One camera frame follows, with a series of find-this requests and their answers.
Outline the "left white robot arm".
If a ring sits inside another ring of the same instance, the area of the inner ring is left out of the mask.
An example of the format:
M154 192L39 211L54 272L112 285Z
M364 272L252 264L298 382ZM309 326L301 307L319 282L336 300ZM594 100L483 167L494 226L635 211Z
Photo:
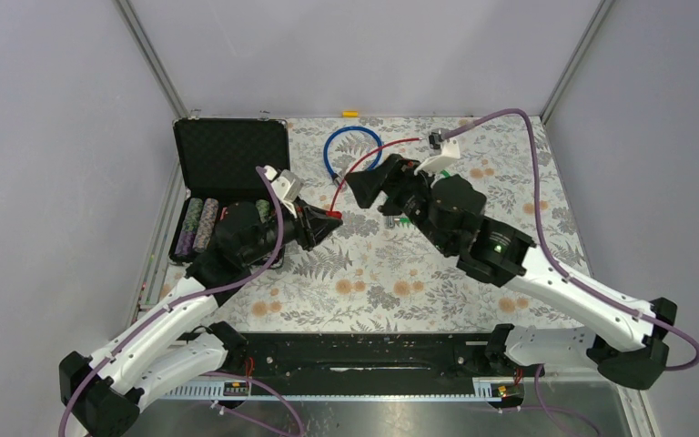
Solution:
M174 351L170 346L256 278L252 267L261 259L273 261L291 241L313 249L341 224L339 212L300 199L291 208L278 206L267 221L252 203L227 207L208 247L156 307L90 356L73 351L61 360L66 408L58 435L121 436L177 386L216 369L240 371L247 342L226 322Z

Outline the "red cable lock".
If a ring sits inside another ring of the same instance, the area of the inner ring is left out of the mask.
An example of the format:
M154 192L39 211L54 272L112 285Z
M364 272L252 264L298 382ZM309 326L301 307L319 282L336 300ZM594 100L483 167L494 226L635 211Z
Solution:
M330 208L328 210L328 216L333 217L333 218L339 218L340 213L336 210L336 204L339 198L339 194L341 190L347 185L346 178L364 161L366 161L368 158L371 158L372 156L380 155L381 151L390 147L394 147L397 145L402 145L402 144L408 144L412 142L419 142L422 141L421 137L408 137L408 138L402 138L402 139L397 139L394 141L391 141L389 143L385 143L382 146L376 147L372 149L370 152L366 153L365 155L361 156L358 158L355 163L349 168L347 174L345 177L341 180L339 185L336 188L336 191L334 193L334 196L332 198L332 201L330 203Z

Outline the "green cable lock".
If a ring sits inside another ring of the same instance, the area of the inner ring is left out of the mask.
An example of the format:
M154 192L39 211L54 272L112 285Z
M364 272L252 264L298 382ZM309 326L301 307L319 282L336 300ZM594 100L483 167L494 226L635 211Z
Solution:
M451 173L449 171L442 170L440 174L436 177L436 181L450 177ZM405 215L386 216L384 218L384 225L386 229L405 228L410 227L411 224L412 222L410 218L408 218Z

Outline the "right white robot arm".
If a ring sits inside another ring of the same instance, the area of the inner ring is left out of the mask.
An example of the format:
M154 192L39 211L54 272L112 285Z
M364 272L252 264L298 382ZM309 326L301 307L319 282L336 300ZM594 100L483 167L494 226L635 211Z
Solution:
M631 298L548 259L543 247L517 228L484 214L486 197L457 175L436 178L415 160L389 156L373 170L349 173L359 207L380 194L385 215L404 215L468 277L531 296L580 322L571 329L499 324L480 366L507 375L539 365L585 368L608 381L647 390L665 372L664 342L677 306L666 298Z

